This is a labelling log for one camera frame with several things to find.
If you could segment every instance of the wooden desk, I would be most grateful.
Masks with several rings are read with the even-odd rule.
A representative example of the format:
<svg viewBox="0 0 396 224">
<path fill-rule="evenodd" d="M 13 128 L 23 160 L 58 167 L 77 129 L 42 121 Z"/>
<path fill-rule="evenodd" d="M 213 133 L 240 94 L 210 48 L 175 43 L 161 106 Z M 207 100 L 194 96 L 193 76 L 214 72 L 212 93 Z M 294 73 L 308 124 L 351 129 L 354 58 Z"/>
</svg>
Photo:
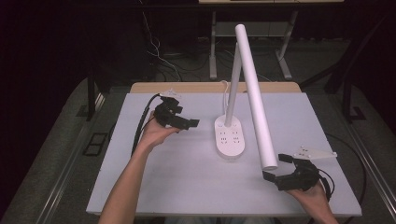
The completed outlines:
<svg viewBox="0 0 396 224">
<path fill-rule="evenodd" d="M 276 154 L 292 155 L 301 146 L 332 151 L 305 93 L 292 82 L 260 83 Z M 240 83 L 234 114 L 243 124 L 246 149 L 235 161 L 216 150 L 214 120 L 224 113 L 223 83 L 135 83 L 127 94 L 97 177 L 87 212 L 99 215 L 131 156 L 133 134 L 153 93 L 181 94 L 181 117 L 199 119 L 198 127 L 172 134 L 150 153 L 142 181 L 138 216 L 296 217 L 304 209 L 287 193 L 262 178 L 256 137 L 245 91 Z M 151 106 L 160 104 L 156 98 Z M 360 216 L 361 208 L 336 158 L 313 161 L 337 186 L 330 206 L 336 216 Z M 275 175 L 295 167 L 280 162 Z"/>
</svg>

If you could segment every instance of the white lamp tube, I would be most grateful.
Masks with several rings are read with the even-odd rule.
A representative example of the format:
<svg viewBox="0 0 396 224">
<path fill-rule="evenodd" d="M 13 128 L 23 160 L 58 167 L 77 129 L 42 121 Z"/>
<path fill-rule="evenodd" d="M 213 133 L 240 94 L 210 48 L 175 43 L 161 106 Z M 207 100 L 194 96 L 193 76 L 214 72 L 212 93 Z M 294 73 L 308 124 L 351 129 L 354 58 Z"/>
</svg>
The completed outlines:
<svg viewBox="0 0 396 224">
<path fill-rule="evenodd" d="M 241 75 L 242 60 L 239 53 L 238 43 L 235 45 L 235 55 L 233 56 L 233 74 L 231 77 L 230 95 L 228 98 L 227 111 L 225 113 L 224 126 L 230 127 L 233 120 L 233 107 L 235 105 L 236 92 L 238 89 L 239 77 Z"/>
<path fill-rule="evenodd" d="M 235 27 L 235 32 L 238 43 L 237 46 L 239 47 L 242 66 L 244 69 L 245 81 L 247 83 L 247 94 L 250 103 L 251 116 L 253 118 L 254 131 L 259 148 L 262 169 L 264 171 L 274 170 L 277 168 L 276 155 L 272 144 L 270 130 L 268 128 L 267 118 L 265 116 L 259 81 L 257 80 L 256 69 L 251 56 L 245 26 L 243 24 L 237 25 Z"/>
</svg>

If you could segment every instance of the white desk lamp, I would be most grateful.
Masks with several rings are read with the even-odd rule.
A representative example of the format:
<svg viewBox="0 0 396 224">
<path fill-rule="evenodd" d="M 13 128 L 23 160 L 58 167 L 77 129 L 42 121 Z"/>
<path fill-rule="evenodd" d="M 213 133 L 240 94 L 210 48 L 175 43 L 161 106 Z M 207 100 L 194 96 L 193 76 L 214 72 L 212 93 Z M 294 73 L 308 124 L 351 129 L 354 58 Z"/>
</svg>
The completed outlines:
<svg viewBox="0 0 396 224">
<path fill-rule="evenodd" d="M 264 171 L 274 170 L 277 168 L 276 155 L 262 104 L 262 95 L 245 26 L 243 24 L 237 25 L 235 32 L 236 47 L 227 111 L 225 115 L 218 117 L 215 121 L 218 152 L 222 158 L 234 160 L 240 157 L 245 149 L 241 123 L 239 119 L 233 116 L 237 85 L 243 67 L 262 169 Z"/>
</svg>

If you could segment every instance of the lamp base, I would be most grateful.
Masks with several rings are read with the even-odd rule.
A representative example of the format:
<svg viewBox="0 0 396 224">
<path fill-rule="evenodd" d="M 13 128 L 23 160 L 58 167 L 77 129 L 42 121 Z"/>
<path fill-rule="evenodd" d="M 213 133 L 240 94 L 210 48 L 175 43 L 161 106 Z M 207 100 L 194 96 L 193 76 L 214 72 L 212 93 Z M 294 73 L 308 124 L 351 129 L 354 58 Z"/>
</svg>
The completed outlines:
<svg viewBox="0 0 396 224">
<path fill-rule="evenodd" d="M 245 150 L 245 138 L 239 119 L 233 116 L 231 126 L 224 125 L 225 115 L 215 120 L 216 145 L 219 155 L 225 160 L 235 160 Z"/>
</svg>

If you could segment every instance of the floor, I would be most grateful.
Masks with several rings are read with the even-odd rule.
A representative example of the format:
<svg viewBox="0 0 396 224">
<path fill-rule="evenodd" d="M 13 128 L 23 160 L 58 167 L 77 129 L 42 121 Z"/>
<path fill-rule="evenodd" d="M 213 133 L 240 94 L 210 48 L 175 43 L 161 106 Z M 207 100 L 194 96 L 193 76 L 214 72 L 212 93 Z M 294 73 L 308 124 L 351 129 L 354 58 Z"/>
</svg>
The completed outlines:
<svg viewBox="0 0 396 224">
<path fill-rule="evenodd" d="M 157 66 L 153 81 L 213 81 L 208 73 L 208 44 L 202 43 L 196 55 L 186 56 L 172 49 L 163 55 L 168 63 Z M 275 57 L 278 39 L 256 38 L 250 46 L 259 81 L 285 81 Z M 344 40 L 293 40 L 285 59 L 293 75 L 292 81 L 301 83 L 326 69 L 343 55 L 348 42 Z M 218 80 L 231 79 L 234 39 L 223 38 L 217 43 Z M 367 102 L 364 94 L 354 88 L 352 105 L 357 106 L 365 120 L 346 122 L 340 113 L 341 92 L 326 94 L 323 85 L 327 78 L 304 89 L 317 113 L 318 120 L 327 134 L 332 149 L 337 152 L 339 163 L 345 172 L 355 196 L 361 200 L 362 217 L 340 223 L 394 223 L 396 218 L 388 210 L 387 197 L 379 190 L 382 183 L 396 189 L 395 166 L 396 137 Z M 109 93 L 99 94 L 97 112 L 86 121 L 86 80 L 81 82 L 53 126 L 45 144 L 24 179 L 11 206 L 1 223 L 97 223 L 98 216 L 85 212 L 94 181 L 100 170 L 109 136 L 123 103 L 128 86 L 114 86 Z M 95 133 L 106 134 L 102 152 L 96 156 L 84 156 L 82 151 Z M 364 155 L 370 155 L 376 167 L 362 165 Z M 307 223 L 309 217 L 280 217 L 281 223 Z M 150 223 L 150 218 L 139 218 Z"/>
</svg>

